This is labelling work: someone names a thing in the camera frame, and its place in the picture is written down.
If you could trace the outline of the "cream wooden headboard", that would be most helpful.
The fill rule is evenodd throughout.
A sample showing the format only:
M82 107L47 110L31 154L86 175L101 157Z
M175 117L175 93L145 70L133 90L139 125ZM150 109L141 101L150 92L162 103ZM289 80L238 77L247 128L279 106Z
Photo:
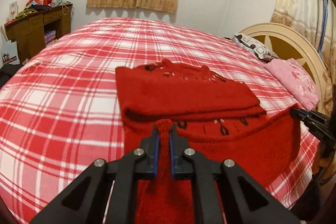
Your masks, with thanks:
M255 24L240 32L258 39L283 60L295 59L315 83L320 98L317 111L327 114L324 105L327 70L318 52L305 37L294 29L279 23Z

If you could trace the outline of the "grey patterned pillow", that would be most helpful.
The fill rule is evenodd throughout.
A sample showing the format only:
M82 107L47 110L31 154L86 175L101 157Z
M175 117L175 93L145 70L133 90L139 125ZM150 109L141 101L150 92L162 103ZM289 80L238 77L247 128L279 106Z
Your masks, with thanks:
M280 59L272 50L265 46L262 42L245 34L234 35L234 42L255 55L259 60L266 63Z

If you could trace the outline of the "beige side curtain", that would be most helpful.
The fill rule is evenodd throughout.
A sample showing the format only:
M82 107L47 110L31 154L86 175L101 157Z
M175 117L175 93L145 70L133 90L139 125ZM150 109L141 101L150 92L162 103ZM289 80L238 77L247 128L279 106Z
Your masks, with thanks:
M325 33L323 0L276 0L271 22L286 25L304 36L322 55L327 67L335 65L335 5L328 0Z

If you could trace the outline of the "dark wooden desk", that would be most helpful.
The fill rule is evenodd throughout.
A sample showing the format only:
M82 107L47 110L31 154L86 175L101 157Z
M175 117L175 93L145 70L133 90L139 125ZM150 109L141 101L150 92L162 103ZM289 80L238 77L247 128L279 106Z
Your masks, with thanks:
M21 62L46 47L46 31L55 31L57 39L71 32L72 8L72 3L66 3L5 24L7 38L17 43Z

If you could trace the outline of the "red plaid bed sheet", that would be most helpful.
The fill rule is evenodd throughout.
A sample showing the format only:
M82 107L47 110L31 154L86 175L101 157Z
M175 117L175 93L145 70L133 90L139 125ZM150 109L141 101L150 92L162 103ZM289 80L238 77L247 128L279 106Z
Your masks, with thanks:
M268 117L294 97L233 41L152 20L104 18L62 37L1 89L1 197L28 223L95 159L120 159L116 69L167 59L246 84ZM285 207L307 188L318 140L300 124L297 157L265 186Z

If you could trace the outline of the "white paper bag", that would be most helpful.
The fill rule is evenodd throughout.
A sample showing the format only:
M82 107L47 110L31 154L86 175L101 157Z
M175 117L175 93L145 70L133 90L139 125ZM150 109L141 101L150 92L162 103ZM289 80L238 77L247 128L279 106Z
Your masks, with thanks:
M1 49L3 65L19 65L21 62L18 56L17 42L8 39L3 26L1 26L1 36L3 38Z

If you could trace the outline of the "red knit sweater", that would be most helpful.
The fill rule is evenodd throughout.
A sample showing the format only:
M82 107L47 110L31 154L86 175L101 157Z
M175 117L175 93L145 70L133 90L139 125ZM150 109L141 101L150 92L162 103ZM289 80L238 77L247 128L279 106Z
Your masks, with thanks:
M232 159L262 186L280 176L299 152L300 123L289 110L268 117L246 84L206 66L164 59L118 67L116 89L125 152L136 149L153 127L159 132L158 176L138 184L137 223L194 223L191 184L171 176L173 124L191 148L214 161Z

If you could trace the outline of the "white card on desk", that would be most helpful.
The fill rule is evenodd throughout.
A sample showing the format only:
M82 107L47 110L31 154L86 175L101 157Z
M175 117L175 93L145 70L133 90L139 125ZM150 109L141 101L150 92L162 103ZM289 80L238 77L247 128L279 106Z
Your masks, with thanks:
M9 21L15 19L18 15L18 3L17 1L10 4L9 7Z

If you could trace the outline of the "pink floral folded quilt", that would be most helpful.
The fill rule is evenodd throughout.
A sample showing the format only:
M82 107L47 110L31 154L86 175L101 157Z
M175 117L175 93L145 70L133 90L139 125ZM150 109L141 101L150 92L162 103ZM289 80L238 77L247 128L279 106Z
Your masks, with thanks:
M314 110L320 101L317 87L305 69L293 58L273 59L264 68L306 109Z

